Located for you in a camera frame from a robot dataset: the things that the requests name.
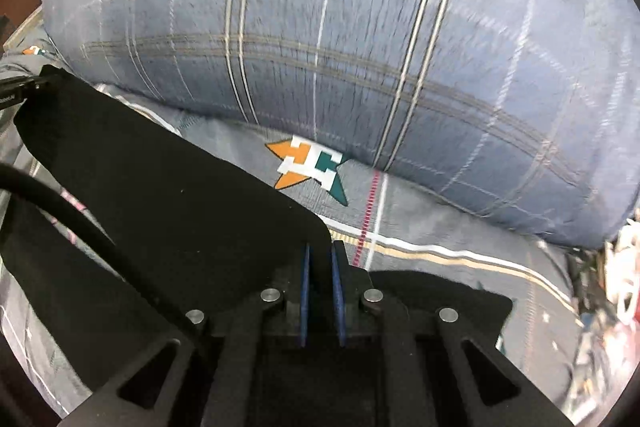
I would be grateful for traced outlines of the black pants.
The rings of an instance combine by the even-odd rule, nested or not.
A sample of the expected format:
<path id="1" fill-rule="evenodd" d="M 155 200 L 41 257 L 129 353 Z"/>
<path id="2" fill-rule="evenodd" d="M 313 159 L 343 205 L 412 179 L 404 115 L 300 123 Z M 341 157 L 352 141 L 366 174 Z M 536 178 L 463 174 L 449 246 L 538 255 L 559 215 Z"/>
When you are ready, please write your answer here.
<path id="1" fill-rule="evenodd" d="M 312 212 L 64 70 L 1 85 L 27 150 L 60 188 L 14 168 L 1 244 L 36 312 L 91 389 L 169 329 L 190 335 L 259 293 L 310 248 L 306 336 L 264 326 L 262 392 L 378 382 L 371 338 L 341 343 L 329 231 Z"/>

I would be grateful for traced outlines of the grey star pattern bedsheet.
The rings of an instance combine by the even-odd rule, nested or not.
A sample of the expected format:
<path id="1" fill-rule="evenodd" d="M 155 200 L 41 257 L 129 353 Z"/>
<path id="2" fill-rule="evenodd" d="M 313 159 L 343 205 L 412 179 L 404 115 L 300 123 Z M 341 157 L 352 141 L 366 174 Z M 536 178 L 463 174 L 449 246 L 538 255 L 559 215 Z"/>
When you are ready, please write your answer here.
<path id="1" fill-rule="evenodd" d="M 61 66 L 42 26 L 32 30 L 1 59 L 1 78 L 37 72 L 44 64 Z M 280 160 L 268 144 L 291 142 L 291 135 L 238 122 L 206 118 L 158 105 L 146 98 L 97 84 L 96 89 L 148 117 L 169 132 L 257 176 L 276 182 Z M 1 117 L 1 159 L 16 162 L 43 182 L 60 188 L 32 159 L 8 120 Z M 368 271 L 410 270 L 447 277 L 474 288 L 505 295 L 513 309 L 497 346 L 555 405 L 565 399 L 580 326 L 570 305 L 570 281 L 564 251 L 535 237 L 521 236 L 443 204 L 422 188 L 381 174 L 373 190 L 372 221 L 363 223 L 375 173 L 349 159 L 338 168 L 348 206 L 342 206 L 314 181 L 283 191 L 320 217 L 334 239 L 345 243 L 349 261 L 363 248 L 358 265 Z M 88 377 L 79 377 L 70 360 L 18 283 L 1 261 L 1 328 L 13 354 L 50 407 L 65 417 L 88 398 Z"/>

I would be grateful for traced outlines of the red and white clutter pile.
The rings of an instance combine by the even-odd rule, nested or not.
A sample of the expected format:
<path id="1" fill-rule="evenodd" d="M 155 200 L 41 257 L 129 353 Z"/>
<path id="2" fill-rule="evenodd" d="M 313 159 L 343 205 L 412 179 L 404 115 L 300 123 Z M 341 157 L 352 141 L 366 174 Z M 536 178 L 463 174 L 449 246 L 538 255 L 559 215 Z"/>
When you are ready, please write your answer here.
<path id="1" fill-rule="evenodd" d="M 638 213 L 567 264 L 580 335 L 561 410 L 576 426 L 614 426 L 639 399 Z"/>

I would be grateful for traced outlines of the blue plaid pillow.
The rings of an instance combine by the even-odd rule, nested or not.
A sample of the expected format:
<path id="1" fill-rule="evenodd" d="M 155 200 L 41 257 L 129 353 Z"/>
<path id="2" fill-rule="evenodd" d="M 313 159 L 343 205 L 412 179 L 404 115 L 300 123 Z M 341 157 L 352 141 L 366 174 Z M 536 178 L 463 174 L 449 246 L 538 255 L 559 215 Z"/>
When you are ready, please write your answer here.
<path id="1" fill-rule="evenodd" d="M 42 0 L 75 74 L 286 132 L 554 243 L 639 202 L 636 0 Z"/>

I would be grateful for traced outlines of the wooden bed frame edge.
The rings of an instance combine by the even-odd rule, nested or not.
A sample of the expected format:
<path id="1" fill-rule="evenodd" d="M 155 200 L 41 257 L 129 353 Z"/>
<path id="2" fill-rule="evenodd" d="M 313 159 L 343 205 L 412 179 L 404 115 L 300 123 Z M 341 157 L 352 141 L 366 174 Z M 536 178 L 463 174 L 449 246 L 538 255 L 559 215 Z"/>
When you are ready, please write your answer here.
<path id="1" fill-rule="evenodd" d="M 26 38 L 26 36 L 35 28 L 40 26 L 42 23 L 42 6 L 39 5 L 37 9 L 33 10 L 26 20 L 18 26 L 9 38 L 6 39 L 6 42 L 3 43 L 3 49 L 5 51 L 12 50 L 17 48 Z"/>

